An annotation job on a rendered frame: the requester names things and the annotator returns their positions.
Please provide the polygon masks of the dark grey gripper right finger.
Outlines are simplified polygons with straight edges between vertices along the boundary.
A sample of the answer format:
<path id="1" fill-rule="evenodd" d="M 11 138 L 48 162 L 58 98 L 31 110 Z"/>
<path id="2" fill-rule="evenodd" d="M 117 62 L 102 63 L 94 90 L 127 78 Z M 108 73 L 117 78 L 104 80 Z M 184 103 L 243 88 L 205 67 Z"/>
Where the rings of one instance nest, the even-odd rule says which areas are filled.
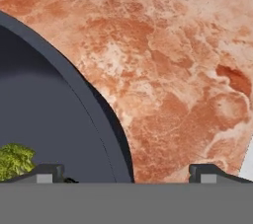
<path id="1" fill-rule="evenodd" d="M 249 180 L 228 174 L 215 164 L 191 164 L 189 182 L 194 184 L 250 184 Z"/>

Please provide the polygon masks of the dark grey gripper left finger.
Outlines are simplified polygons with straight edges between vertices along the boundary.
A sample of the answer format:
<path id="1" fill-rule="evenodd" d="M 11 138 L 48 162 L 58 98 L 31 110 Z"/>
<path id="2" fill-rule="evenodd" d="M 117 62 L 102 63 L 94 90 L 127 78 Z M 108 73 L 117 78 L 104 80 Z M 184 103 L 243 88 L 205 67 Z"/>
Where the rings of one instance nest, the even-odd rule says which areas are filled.
<path id="1" fill-rule="evenodd" d="M 30 172 L 8 180 L 8 183 L 57 184 L 63 182 L 62 164 L 39 164 Z"/>

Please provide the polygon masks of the green broccoli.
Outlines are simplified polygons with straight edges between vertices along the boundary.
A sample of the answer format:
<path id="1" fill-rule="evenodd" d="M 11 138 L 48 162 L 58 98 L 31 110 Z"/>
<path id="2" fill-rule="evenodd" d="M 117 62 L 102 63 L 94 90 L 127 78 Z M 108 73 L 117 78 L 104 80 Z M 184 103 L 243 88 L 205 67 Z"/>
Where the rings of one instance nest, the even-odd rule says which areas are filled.
<path id="1" fill-rule="evenodd" d="M 33 149 L 18 143 L 0 147 L 0 182 L 30 172 L 36 166 L 33 162 L 35 154 Z"/>

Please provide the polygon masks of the dark grey pot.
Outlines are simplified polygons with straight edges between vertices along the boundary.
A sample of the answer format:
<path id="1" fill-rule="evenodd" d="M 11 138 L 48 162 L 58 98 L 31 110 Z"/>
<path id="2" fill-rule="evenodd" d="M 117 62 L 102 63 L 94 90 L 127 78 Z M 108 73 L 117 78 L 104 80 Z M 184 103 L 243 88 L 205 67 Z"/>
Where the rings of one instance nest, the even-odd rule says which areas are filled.
<path id="1" fill-rule="evenodd" d="M 134 181 L 126 135 L 105 98 L 48 41 L 0 11 L 0 146 L 11 142 L 79 183 Z"/>

